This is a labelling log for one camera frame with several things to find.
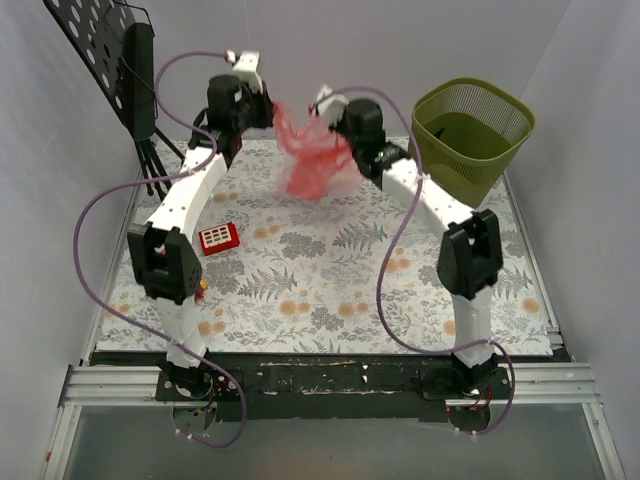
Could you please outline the red torn trash bag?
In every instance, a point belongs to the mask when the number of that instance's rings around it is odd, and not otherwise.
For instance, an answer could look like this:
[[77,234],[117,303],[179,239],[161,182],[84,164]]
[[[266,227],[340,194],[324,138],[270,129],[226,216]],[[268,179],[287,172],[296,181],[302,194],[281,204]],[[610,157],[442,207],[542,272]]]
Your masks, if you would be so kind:
[[363,182],[347,140],[325,120],[311,117],[297,124],[290,109],[277,102],[273,128],[284,158],[279,185],[286,195],[320,201],[348,195]]

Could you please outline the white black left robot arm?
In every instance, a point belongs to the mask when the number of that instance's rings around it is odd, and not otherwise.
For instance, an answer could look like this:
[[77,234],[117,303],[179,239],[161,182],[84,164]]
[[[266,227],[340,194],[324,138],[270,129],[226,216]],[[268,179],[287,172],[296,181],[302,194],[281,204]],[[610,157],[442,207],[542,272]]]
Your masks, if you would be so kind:
[[235,75],[214,76],[207,106],[192,125],[181,178],[144,224],[130,227],[127,242],[135,280],[170,338],[160,368],[180,395],[200,400],[211,392],[213,375],[201,364],[207,348],[195,306],[203,291],[202,265],[193,233],[212,190],[240,150],[243,133],[272,127],[273,103],[266,86],[253,88]]

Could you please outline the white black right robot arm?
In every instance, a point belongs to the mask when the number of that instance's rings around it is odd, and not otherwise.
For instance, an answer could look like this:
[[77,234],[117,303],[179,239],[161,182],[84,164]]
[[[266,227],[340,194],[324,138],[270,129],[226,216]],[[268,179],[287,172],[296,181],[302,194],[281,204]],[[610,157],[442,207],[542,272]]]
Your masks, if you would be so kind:
[[450,388],[464,397],[479,395],[497,369],[491,342],[493,287],[503,267],[497,216],[452,197],[422,172],[421,161],[388,141],[382,110],[375,101],[335,95],[316,101],[312,111],[347,140],[359,173],[405,204],[407,214],[416,216],[439,238],[436,270],[451,295],[456,336],[446,353],[451,363],[448,373],[429,379],[436,393]]

